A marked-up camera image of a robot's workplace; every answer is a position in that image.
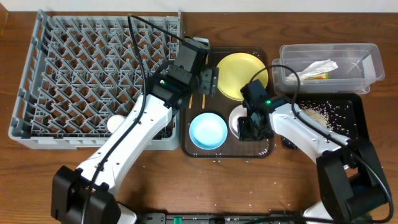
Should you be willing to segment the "wooden chopstick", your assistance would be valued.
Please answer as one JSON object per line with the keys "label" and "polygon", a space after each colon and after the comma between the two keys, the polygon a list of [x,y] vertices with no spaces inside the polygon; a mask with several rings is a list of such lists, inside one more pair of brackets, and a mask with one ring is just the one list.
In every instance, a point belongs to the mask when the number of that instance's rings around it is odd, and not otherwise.
{"label": "wooden chopstick", "polygon": [[193,100],[193,95],[191,95],[191,97],[190,97],[189,104],[188,104],[188,109],[192,108],[192,100]]}
{"label": "wooden chopstick", "polygon": [[202,104],[201,104],[201,108],[204,109],[205,108],[205,100],[206,100],[206,95],[202,96]]}

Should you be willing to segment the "white bowl with residue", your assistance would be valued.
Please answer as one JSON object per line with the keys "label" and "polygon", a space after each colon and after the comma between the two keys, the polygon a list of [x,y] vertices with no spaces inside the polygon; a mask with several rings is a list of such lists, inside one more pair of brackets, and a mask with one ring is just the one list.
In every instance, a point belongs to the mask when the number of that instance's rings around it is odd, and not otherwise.
{"label": "white bowl with residue", "polygon": [[230,113],[228,119],[228,125],[229,125],[229,130],[231,131],[234,137],[239,138],[238,118],[246,116],[247,116],[247,109],[244,108],[242,105],[235,107]]}

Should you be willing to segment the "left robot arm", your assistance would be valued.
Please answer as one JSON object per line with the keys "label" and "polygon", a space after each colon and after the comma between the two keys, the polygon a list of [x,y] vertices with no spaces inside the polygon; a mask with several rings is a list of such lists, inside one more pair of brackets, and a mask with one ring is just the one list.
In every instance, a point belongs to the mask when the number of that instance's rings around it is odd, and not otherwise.
{"label": "left robot arm", "polygon": [[193,93],[214,94],[219,70],[169,65],[146,80],[141,95],[111,137],[75,170],[61,166],[52,181],[51,216],[61,223],[137,223],[138,216],[115,196],[133,163]]}

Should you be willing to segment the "green snack wrapper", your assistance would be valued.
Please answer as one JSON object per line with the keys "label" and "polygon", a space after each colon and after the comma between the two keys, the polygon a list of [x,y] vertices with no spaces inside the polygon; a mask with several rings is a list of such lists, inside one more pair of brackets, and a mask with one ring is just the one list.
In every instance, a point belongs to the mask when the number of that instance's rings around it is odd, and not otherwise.
{"label": "green snack wrapper", "polygon": [[329,73],[328,72],[321,73],[321,74],[315,75],[313,77],[308,77],[307,78],[307,80],[327,80],[327,79],[329,79]]}

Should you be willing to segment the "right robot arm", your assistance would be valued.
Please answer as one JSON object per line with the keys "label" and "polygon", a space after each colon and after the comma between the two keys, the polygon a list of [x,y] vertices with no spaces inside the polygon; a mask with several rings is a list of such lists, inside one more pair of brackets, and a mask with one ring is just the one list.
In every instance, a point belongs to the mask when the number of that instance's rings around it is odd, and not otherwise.
{"label": "right robot arm", "polygon": [[265,221],[302,223],[362,223],[368,212],[388,204],[391,191],[373,144],[350,139],[306,115],[285,95],[270,96],[259,80],[241,89],[247,115],[238,119],[239,139],[260,141],[279,134],[301,149],[317,166],[321,200],[295,217],[266,217]]}

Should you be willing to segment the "white cup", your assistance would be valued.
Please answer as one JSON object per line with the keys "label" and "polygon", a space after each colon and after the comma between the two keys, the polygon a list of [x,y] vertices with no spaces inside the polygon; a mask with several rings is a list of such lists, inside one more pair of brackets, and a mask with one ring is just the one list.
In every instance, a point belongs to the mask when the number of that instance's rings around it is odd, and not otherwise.
{"label": "white cup", "polygon": [[113,134],[119,128],[119,126],[124,122],[125,118],[126,118],[125,116],[119,114],[110,116],[106,123],[108,131]]}

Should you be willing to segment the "white napkin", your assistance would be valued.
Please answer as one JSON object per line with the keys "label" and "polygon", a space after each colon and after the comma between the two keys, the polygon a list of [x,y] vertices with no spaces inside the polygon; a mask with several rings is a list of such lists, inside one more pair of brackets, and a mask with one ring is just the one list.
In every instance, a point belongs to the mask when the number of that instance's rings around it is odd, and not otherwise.
{"label": "white napkin", "polygon": [[308,77],[313,77],[315,75],[321,73],[330,73],[338,68],[338,65],[335,61],[331,59],[316,61],[310,64],[306,69],[302,72],[297,72],[300,81],[307,80]]}

